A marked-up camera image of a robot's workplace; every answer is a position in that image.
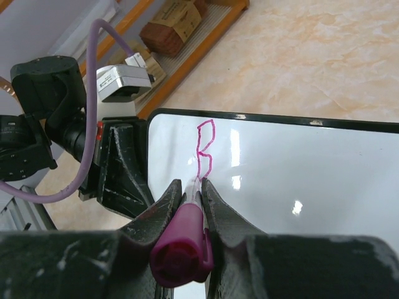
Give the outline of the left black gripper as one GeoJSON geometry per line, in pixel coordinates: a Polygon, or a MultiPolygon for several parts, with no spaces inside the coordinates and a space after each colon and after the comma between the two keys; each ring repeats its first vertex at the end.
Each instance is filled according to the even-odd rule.
{"type": "Polygon", "coordinates": [[[103,118],[97,122],[95,148],[79,199],[135,218],[154,202],[148,186],[148,122],[137,116],[103,118]]]}

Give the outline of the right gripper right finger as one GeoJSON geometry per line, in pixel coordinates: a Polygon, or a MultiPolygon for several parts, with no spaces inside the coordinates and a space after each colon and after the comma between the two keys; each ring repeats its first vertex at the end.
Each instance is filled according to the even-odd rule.
{"type": "Polygon", "coordinates": [[[210,180],[201,193],[215,262],[208,298],[398,297],[398,256],[383,240],[268,234],[229,206],[210,180]]]}

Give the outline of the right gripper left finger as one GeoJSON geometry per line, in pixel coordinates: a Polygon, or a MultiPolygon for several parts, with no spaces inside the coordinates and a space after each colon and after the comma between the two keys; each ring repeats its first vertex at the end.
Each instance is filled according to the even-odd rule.
{"type": "Polygon", "coordinates": [[[182,184],[117,230],[1,233],[2,298],[172,298],[151,274],[150,252],[174,216],[182,184]]]}

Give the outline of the white whiteboard black frame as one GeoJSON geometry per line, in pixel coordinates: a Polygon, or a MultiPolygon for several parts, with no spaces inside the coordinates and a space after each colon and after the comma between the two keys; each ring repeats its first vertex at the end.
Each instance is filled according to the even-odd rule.
{"type": "Polygon", "coordinates": [[[268,234],[376,237],[398,256],[398,125],[159,109],[148,185],[208,179],[268,234]]]}

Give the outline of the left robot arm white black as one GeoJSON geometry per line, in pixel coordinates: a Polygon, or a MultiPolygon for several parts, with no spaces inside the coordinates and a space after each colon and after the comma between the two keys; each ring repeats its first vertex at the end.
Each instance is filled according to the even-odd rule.
{"type": "MultiPolygon", "coordinates": [[[[97,71],[94,157],[79,197],[128,218],[153,204],[147,184],[147,122],[134,101],[155,81],[140,54],[97,71]]],[[[20,115],[1,116],[1,180],[25,179],[55,169],[52,143],[81,161],[86,135],[87,94],[73,57],[49,56],[11,69],[11,90],[20,115]]]]}

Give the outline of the pink capped whiteboard marker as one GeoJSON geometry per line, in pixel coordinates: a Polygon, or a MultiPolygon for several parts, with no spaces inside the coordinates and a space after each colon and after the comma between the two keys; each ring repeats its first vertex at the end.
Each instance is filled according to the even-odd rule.
{"type": "Polygon", "coordinates": [[[204,224],[200,178],[187,185],[175,215],[150,253],[156,282],[176,288],[203,283],[214,267],[209,230],[204,224]]]}

